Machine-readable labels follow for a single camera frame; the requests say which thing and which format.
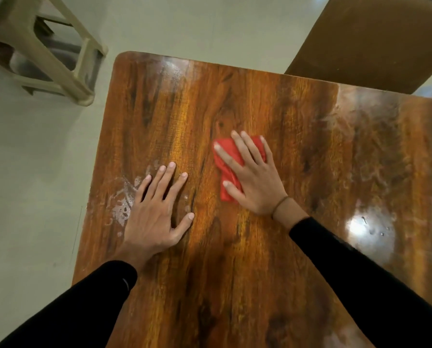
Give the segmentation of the person's right hand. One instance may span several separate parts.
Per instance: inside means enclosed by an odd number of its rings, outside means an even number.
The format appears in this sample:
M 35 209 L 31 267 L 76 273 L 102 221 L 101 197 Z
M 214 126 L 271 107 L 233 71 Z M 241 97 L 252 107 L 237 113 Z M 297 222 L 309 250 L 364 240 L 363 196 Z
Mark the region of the person's right hand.
M 257 215 L 269 215 L 285 195 L 282 180 L 275 164 L 266 164 L 257 148 L 257 164 L 255 166 L 239 165 L 218 144 L 213 144 L 215 151 L 236 174 L 246 201 L 240 206 Z

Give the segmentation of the person's left hand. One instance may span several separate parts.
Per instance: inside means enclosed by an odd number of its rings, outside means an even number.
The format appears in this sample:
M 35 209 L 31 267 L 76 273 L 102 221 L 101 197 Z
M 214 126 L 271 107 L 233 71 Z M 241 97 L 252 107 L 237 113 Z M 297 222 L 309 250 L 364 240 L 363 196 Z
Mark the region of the person's left hand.
M 128 263 L 140 272 L 154 255 L 176 245 L 172 244 L 172 228 L 179 223 L 173 227 L 171 216 L 178 194 L 188 176 L 188 173 L 184 172 L 172 186 L 169 183 L 162 200 L 154 199 L 155 176 L 152 177 L 142 202 L 132 205 L 124 240 L 111 261 Z

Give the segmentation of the red cleaning cloth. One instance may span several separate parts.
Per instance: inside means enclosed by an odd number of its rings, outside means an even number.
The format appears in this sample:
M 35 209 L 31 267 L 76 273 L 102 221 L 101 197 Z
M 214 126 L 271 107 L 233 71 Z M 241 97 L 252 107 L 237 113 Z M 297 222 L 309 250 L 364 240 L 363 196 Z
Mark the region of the red cleaning cloth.
M 264 145 L 261 141 L 261 138 L 259 135 L 251 136 L 251 139 L 254 143 L 254 145 L 258 148 L 259 153 L 263 159 L 264 162 L 266 162 L 266 154 Z M 241 156 L 241 153 L 239 152 L 234 140 L 232 138 L 222 138 L 222 139 L 215 139 L 213 141 L 213 144 L 218 144 L 221 146 L 224 151 L 231 156 L 239 165 L 244 165 L 244 160 Z M 233 172 L 233 170 L 222 160 L 222 158 L 217 154 L 215 151 L 215 148 L 213 148 L 213 155 L 214 155 L 214 162 L 216 167 L 220 171 L 220 198 L 224 202 L 231 202 L 237 204 L 237 201 L 227 192 L 227 190 L 224 187 L 224 182 L 228 181 L 232 183 L 238 190 L 241 192 L 242 186 L 236 176 L 236 174 Z

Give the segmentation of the person's left forearm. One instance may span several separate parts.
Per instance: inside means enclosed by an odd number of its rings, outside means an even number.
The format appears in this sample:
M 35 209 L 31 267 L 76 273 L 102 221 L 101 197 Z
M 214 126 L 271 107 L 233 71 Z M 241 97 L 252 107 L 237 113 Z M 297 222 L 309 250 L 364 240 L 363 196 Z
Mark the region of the person's left forearm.
M 148 259 L 138 247 L 121 246 L 113 259 L 6 336 L 0 348 L 106 348 Z

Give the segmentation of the person's right forearm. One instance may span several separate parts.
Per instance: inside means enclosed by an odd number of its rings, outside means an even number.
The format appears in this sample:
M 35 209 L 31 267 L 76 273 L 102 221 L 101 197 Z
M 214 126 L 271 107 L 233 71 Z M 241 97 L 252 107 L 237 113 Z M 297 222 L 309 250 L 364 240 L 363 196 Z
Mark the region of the person's right forearm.
M 332 288 L 375 348 L 432 348 L 432 305 L 308 216 L 290 198 L 275 221 Z

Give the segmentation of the thin brown wrist band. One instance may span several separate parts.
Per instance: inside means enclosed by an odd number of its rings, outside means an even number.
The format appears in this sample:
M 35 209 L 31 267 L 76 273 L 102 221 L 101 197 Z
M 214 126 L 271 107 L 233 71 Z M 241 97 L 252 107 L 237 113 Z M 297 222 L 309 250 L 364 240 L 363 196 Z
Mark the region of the thin brown wrist band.
M 275 205 L 272 213 L 271 213 L 271 219 L 275 220 L 276 219 L 276 213 L 279 210 L 279 208 L 282 206 L 282 204 L 284 204 L 286 201 L 288 201 L 290 199 L 290 197 L 288 195 L 285 195 L 281 200 L 279 200 L 277 202 L 277 204 Z

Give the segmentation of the brown chair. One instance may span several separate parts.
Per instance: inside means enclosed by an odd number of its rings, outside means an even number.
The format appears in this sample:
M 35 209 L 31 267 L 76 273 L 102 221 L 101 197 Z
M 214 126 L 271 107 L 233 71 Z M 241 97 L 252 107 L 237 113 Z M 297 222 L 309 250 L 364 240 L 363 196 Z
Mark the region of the brown chair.
M 432 0 L 329 0 L 285 74 L 414 93 L 432 76 Z

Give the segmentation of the beige plastic stool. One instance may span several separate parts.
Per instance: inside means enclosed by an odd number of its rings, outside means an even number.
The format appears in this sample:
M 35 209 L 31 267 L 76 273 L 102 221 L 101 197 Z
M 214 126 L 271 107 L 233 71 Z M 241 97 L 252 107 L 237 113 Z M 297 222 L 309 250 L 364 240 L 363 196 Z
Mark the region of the beige plastic stool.
M 108 54 L 62 0 L 0 0 L 0 70 L 27 93 L 95 98 L 95 68 Z

